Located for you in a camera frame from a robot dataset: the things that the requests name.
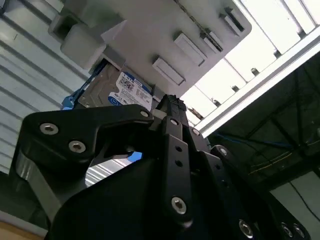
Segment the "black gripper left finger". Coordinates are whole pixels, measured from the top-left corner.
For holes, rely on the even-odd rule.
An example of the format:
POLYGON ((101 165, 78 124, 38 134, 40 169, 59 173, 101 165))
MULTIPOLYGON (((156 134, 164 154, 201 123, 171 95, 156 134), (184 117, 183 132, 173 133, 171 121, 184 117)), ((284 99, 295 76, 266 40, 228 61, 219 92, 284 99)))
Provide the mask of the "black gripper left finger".
POLYGON ((157 117, 137 105, 38 112, 22 122, 16 173, 30 184, 45 210, 57 213, 73 196, 140 160, 187 160, 179 102, 162 98, 157 117))

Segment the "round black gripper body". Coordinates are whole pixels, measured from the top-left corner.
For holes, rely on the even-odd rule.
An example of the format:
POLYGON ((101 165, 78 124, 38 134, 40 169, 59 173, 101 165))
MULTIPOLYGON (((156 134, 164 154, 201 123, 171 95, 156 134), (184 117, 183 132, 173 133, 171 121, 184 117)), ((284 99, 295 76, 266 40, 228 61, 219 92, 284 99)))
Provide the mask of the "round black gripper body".
POLYGON ((215 190, 204 197, 187 160, 144 159, 71 197, 51 240, 232 240, 215 190))

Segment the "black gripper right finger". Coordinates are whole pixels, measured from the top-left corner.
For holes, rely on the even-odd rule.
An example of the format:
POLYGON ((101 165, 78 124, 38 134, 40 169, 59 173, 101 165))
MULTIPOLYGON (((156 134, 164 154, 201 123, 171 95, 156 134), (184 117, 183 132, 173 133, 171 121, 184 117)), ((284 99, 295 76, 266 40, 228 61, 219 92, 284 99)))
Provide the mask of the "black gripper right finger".
POLYGON ((199 171, 204 215, 216 240, 309 240, 307 229, 270 192, 253 183, 222 145, 212 149, 189 126, 187 107, 179 101, 183 135, 191 165, 199 171))

